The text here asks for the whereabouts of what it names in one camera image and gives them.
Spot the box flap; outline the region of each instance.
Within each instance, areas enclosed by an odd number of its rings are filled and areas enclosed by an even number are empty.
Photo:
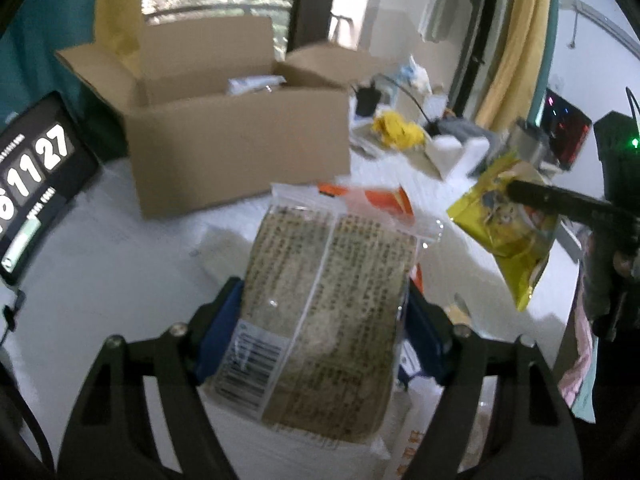
[[[348,86],[385,73],[398,62],[374,57],[363,50],[350,50],[333,43],[299,48],[287,55],[285,64],[315,72],[341,86]]]
[[[60,50],[56,56],[117,112],[145,104],[140,80],[106,48],[88,43]]]
[[[268,16],[179,20],[145,25],[140,33],[140,67],[147,80],[273,61],[273,29]]]
[[[146,218],[266,192],[271,182],[330,180],[350,170],[342,90],[208,96],[125,117]]]

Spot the clock display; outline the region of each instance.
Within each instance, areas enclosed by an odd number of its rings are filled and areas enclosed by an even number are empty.
[[[0,135],[0,276],[17,283],[30,254],[98,163],[50,94]]]

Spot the cardboard box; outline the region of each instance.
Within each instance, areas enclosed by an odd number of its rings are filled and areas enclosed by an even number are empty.
[[[146,218],[348,174],[348,85],[390,65],[332,44],[276,62],[271,19],[256,16],[146,25],[139,72],[95,43],[58,57],[124,118]],[[287,85],[225,95],[229,78],[271,73]]]

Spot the snack package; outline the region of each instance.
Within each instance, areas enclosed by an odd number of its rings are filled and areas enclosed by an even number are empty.
[[[448,213],[494,255],[517,309],[523,311],[545,270],[558,216],[512,202],[506,187],[515,179],[544,184],[531,164],[508,153],[498,158]]]
[[[411,201],[404,188],[398,189],[363,189],[345,186],[335,186],[334,184],[318,184],[318,191],[327,196],[344,196],[349,195],[353,197],[356,193],[364,193],[366,200],[375,208],[382,209],[383,211],[396,215],[400,218],[403,216],[413,217],[414,208],[411,206]],[[436,222],[438,226],[443,229],[444,225],[440,222]],[[433,234],[437,240],[442,236],[442,232],[434,232]],[[422,283],[422,269],[420,264],[417,264],[412,270],[411,279],[414,280],[415,285],[420,292],[423,292]]]
[[[438,234],[364,190],[330,198],[274,186],[208,394],[277,431],[370,442],[398,373],[418,247]]]

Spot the barcode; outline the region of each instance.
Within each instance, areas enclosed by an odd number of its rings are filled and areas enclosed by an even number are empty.
[[[216,374],[215,392],[236,408],[258,415],[288,342],[241,321]]]

